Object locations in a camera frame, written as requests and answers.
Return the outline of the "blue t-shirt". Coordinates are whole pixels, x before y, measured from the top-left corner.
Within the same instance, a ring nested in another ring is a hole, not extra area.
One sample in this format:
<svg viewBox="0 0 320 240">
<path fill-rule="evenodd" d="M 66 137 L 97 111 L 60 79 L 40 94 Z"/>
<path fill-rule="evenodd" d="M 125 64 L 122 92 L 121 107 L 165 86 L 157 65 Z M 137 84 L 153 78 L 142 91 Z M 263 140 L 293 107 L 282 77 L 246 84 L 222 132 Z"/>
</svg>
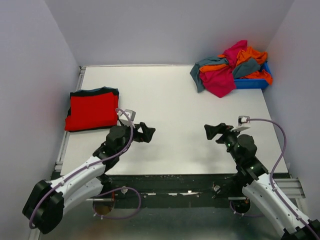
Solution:
<svg viewBox="0 0 320 240">
<path fill-rule="evenodd" d="M 94 89 L 81 89 L 78 90 L 78 92 L 98 92 L 98 91 L 109 91 L 109 92 L 119 92 L 119 90 L 117 88 L 112 88 L 112 87 L 100 87 L 100 88 L 94 88 Z"/>
</svg>

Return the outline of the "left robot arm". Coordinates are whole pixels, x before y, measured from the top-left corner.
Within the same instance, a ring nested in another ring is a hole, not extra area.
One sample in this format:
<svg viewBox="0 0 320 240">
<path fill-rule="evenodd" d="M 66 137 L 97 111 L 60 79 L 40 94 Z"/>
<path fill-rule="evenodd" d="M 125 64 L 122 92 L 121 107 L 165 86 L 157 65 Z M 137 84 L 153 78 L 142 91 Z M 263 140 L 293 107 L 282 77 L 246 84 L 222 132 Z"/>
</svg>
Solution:
<svg viewBox="0 0 320 240">
<path fill-rule="evenodd" d="M 23 209 L 30 229 L 51 232 L 64 214 L 91 197 L 107 197 L 111 185 L 105 173 L 113 168 L 132 142 L 149 143 L 156 129 L 144 122 L 113 126 L 105 141 L 81 166 L 55 180 L 37 182 Z"/>
</svg>

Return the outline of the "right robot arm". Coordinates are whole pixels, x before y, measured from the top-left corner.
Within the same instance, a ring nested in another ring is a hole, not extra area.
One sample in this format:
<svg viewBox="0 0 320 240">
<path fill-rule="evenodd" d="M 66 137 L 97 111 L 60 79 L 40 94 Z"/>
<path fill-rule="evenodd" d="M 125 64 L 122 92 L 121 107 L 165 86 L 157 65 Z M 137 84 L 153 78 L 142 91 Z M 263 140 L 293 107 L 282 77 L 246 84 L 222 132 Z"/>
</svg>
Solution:
<svg viewBox="0 0 320 240">
<path fill-rule="evenodd" d="M 207 139 L 219 135 L 216 143 L 226 146 L 236 164 L 238 179 L 230 183 L 230 191 L 236 196 L 244 195 L 254 203 L 281 239 L 318 240 L 319 220 L 311 220 L 283 193 L 272 173 L 256 157 L 258 148 L 254 138 L 241 133 L 247 127 L 244 122 L 238 127 L 225 123 L 204 125 Z"/>
</svg>

